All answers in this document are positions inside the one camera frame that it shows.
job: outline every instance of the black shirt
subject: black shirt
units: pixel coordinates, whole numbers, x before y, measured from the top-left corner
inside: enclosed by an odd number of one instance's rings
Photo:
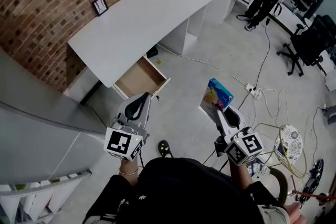
[[[230,178],[196,160],[157,158],[141,172],[136,187],[112,176],[86,215],[119,223],[264,223],[257,203],[279,206],[260,183],[244,191]]]

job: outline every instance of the power strip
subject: power strip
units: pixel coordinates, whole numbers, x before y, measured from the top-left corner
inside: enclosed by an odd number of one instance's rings
[[[258,90],[254,90],[254,87],[248,83],[246,85],[246,91],[248,91],[255,99],[259,99],[261,97],[261,91],[258,91]]]

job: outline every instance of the black shoe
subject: black shoe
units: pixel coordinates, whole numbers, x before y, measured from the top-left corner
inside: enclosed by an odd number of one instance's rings
[[[253,29],[256,29],[256,25],[254,25],[253,23],[249,23],[247,26],[245,26],[245,30],[251,32]]]
[[[245,14],[242,14],[242,15],[237,15],[236,18],[238,20],[246,20],[246,21],[250,21],[251,18],[250,17],[247,17]]]
[[[170,154],[173,157],[173,154],[170,151],[170,146],[166,140],[162,140],[158,143],[158,150],[161,157],[165,157],[167,154]]]

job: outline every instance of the chair base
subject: chair base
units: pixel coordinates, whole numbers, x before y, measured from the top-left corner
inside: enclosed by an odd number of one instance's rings
[[[294,52],[290,49],[290,47],[286,43],[283,45],[283,47],[287,48],[289,53],[286,53],[286,52],[283,52],[283,51],[277,51],[277,55],[283,55],[283,56],[286,56],[289,59],[291,59],[292,68],[291,68],[290,72],[287,72],[287,75],[289,75],[289,76],[292,75],[293,72],[294,72],[295,65],[297,65],[299,70],[300,70],[299,76],[302,77],[303,76],[303,71],[302,71],[301,65],[299,63],[300,57],[297,54],[294,54]]]

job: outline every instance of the bracelet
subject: bracelet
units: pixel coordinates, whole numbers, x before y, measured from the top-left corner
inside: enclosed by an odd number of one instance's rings
[[[120,171],[120,168],[119,168],[118,170],[119,170],[118,174],[122,174],[122,175],[124,175],[124,176],[131,176],[131,175],[134,175],[134,174],[136,174],[136,173],[138,172],[138,169],[136,169],[134,173],[131,173],[131,174],[125,174],[125,173],[123,173],[122,171]]]

